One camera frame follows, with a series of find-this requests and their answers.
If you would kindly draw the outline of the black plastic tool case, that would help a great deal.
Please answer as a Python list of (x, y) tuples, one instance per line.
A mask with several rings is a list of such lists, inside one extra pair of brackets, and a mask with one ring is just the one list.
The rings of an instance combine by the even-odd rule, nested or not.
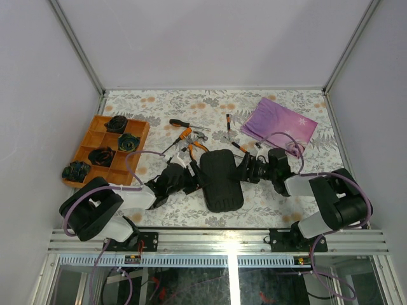
[(200, 157), (200, 169), (210, 179), (202, 188), (205, 204), (210, 212), (232, 212), (242, 208), (243, 192), (240, 181), (231, 177), (237, 166), (229, 149), (203, 153)]

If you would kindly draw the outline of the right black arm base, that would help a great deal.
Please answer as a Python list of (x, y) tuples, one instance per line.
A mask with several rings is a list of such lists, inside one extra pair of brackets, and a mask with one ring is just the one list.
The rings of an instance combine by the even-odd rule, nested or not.
[(263, 243), (270, 246), (272, 252), (277, 253), (309, 253), (316, 237), (306, 239), (299, 231), (292, 229), (269, 229)]

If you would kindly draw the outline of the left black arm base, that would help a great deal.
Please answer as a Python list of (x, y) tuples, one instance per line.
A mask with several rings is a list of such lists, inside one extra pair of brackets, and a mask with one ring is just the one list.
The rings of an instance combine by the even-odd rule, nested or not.
[(158, 232), (134, 233), (124, 243), (126, 251), (156, 252), (158, 250)]

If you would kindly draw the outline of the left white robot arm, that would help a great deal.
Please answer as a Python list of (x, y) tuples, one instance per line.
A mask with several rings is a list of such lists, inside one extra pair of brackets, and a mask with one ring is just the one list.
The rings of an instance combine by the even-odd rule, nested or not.
[(107, 238), (130, 251), (138, 246), (140, 231), (128, 217), (116, 214), (121, 207), (154, 210), (174, 193), (191, 194), (209, 184), (209, 176), (196, 161), (187, 166), (170, 162), (160, 175), (141, 187), (109, 184), (105, 178), (96, 177), (66, 200), (59, 213), (66, 235), (80, 241)]

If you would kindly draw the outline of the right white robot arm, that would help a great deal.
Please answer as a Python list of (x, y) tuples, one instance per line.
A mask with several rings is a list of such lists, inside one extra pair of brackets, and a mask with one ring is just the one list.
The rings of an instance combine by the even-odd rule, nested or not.
[(282, 196), (313, 197), (318, 211), (291, 225), (284, 241), (296, 250), (305, 250), (314, 238), (353, 227), (363, 226), (372, 216), (373, 207), (348, 170), (340, 168), (325, 173), (294, 173), (285, 150), (270, 149), (266, 156), (248, 152), (230, 177), (242, 182), (271, 182)]

